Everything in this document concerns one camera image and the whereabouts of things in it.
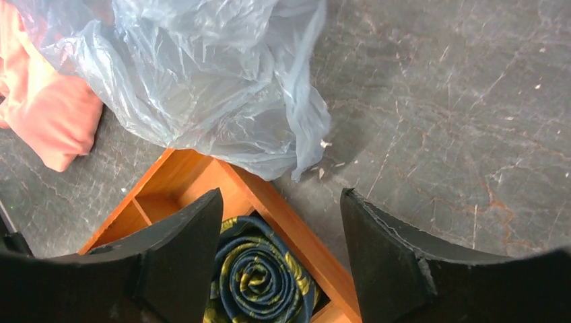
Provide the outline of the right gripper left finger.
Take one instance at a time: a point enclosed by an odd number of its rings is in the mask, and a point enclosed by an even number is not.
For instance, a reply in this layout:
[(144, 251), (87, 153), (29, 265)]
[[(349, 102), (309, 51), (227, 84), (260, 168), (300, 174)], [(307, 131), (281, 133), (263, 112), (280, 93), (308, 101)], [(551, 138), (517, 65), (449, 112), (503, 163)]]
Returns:
[(2, 322), (201, 322), (223, 198), (213, 189), (177, 213), (87, 254), (1, 252)]

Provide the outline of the orange wooden divided tray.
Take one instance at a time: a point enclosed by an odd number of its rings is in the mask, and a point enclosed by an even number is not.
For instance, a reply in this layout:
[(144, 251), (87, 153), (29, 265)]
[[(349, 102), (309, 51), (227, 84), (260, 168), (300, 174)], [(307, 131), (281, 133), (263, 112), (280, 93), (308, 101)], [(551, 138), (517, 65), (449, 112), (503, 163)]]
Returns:
[(361, 322), (351, 275), (270, 182), (192, 149), (166, 149), (80, 249), (126, 237), (219, 188), (224, 219), (256, 211), (282, 238), (329, 298), (313, 322)]

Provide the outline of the pink cloth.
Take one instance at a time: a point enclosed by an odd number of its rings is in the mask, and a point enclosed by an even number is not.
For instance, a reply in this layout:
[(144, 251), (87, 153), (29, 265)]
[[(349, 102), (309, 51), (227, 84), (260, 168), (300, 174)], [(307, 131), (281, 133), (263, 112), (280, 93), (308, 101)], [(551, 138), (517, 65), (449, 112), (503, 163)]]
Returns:
[(88, 155), (103, 103), (87, 83), (59, 74), (35, 49), (16, 7), (1, 2), (1, 128), (11, 129), (46, 167), (64, 172)]

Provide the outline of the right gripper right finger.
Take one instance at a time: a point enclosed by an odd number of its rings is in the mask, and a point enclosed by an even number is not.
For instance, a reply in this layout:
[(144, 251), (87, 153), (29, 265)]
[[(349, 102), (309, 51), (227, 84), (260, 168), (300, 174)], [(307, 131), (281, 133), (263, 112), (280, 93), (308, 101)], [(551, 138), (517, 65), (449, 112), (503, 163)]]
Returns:
[(569, 322), (570, 248), (511, 258), (437, 238), (375, 207), (340, 198), (364, 322)]

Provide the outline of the translucent blue plastic trash bag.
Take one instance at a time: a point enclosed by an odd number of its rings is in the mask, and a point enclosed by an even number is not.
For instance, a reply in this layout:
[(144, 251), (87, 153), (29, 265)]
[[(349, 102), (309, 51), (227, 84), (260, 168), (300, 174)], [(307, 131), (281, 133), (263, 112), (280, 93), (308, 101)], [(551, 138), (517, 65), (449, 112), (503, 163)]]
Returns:
[(323, 157), (310, 82), (326, 1), (16, 1), (32, 44), (130, 133), (264, 180)]

